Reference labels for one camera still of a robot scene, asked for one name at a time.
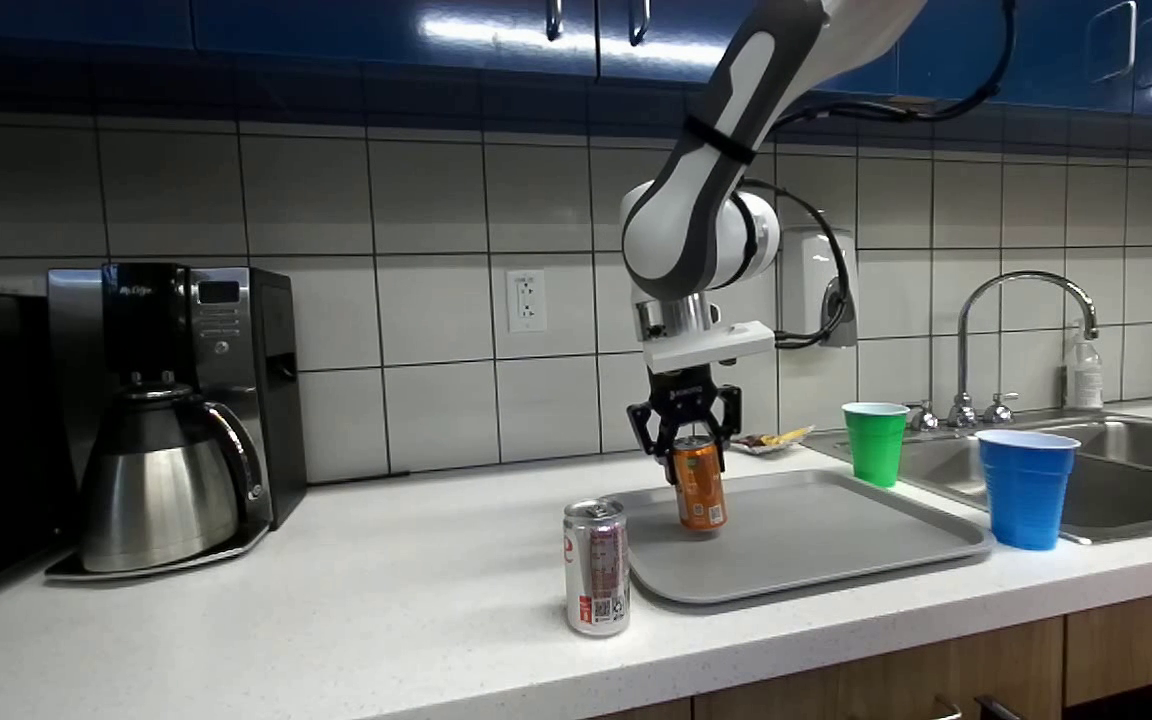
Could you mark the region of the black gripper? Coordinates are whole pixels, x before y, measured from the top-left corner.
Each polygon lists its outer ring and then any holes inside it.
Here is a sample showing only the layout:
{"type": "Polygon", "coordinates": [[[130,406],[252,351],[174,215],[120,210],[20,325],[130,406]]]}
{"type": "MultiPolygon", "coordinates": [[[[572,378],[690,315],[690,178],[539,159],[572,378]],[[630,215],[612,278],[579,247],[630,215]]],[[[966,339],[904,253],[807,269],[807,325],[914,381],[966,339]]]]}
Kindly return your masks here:
{"type": "Polygon", "coordinates": [[[745,399],[734,385],[713,385],[713,370],[675,370],[650,378],[648,406],[629,406],[629,430],[645,458],[663,468],[663,479],[675,484],[672,447],[675,422],[705,422],[713,431],[713,453],[724,458],[727,440],[738,431],[745,399]]]}

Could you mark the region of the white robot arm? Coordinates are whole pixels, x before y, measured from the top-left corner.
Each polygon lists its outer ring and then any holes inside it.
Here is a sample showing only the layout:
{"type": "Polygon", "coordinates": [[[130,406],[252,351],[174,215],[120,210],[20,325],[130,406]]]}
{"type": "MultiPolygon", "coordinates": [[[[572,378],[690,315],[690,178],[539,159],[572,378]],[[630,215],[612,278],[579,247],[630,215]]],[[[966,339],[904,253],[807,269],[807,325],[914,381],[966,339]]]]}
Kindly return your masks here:
{"type": "Polygon", "coordinates": [[[666,479],[687,443],[724,465],[724,440],[738,431],[738,392],[714,388],[713,370],[774,349],[762,320],[714,320],[705,304],[781,253],[774,210],[738,188],[749,163],[792,101],[881,62],[918,12],[922,0],[756,0],[663,170],[620,201],[650,385],[629,422],[666,479]]]}

